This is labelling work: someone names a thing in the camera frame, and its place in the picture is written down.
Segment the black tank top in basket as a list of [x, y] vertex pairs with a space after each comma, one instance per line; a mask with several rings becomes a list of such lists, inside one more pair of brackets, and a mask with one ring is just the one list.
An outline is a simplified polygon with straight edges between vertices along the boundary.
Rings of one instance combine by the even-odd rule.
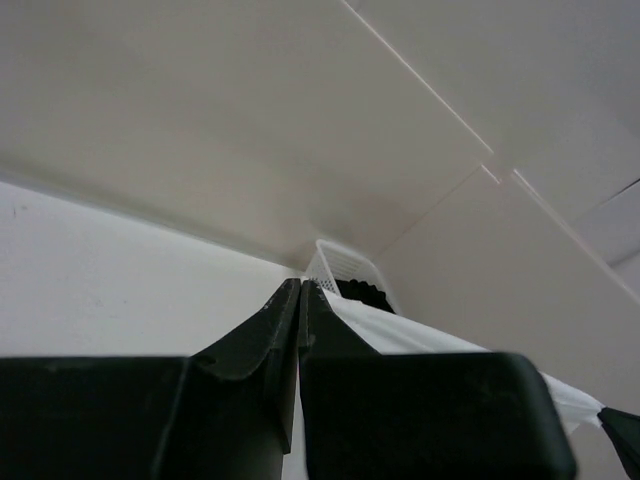
[[359, 280], [337, 280], [336, 285], [343, 298], [359, 301], [378, 310], [394, 313], [386, 293], [374, 285]]

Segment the white plastic laundry basket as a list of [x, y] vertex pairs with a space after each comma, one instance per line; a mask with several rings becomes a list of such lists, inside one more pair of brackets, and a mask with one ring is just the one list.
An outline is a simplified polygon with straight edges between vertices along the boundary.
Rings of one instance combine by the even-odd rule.
[[337, 281], [364, 281], [386, 294], [387, 301], [397, 315], [402, 314], [396, 296], [378, 268], [365, 256], [338, 243], [318, 239], [315, 252], [304, 276], [341, 296]]

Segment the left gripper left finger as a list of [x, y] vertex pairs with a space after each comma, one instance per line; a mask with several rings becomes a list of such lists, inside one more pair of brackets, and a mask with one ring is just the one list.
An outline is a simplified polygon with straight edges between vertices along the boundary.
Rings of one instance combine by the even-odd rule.
[[192, 356], [1, 362], [5, 479], [277, 479], [290, 452], [300, 283]]

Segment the white tank top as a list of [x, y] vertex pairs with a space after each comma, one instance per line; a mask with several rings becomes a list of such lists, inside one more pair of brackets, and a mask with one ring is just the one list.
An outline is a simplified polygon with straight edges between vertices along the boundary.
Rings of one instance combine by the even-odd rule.
[[[334, 313], [381, 354], [486, 353], [469, 341], [405, 317], [323, 291]], [[602, 426], [605, 405], [586, 392], [546, 373], [542, 375], [567, 434], [581, 425]]]

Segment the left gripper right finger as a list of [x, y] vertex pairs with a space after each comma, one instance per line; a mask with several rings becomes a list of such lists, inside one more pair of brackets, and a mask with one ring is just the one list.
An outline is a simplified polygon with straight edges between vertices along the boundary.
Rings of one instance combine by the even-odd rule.
[[573, 479], [549, 390], [512, 353], [377, 352], [303, 284], [298, 333], [312, 479]]

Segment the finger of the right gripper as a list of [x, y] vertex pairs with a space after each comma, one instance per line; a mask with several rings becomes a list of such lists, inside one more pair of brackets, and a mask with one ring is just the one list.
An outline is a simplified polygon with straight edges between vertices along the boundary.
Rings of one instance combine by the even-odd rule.
[[638, 415], [603, 408], [598, 418], [620, 462], [632, 480], [640, 477], [640, 419]]

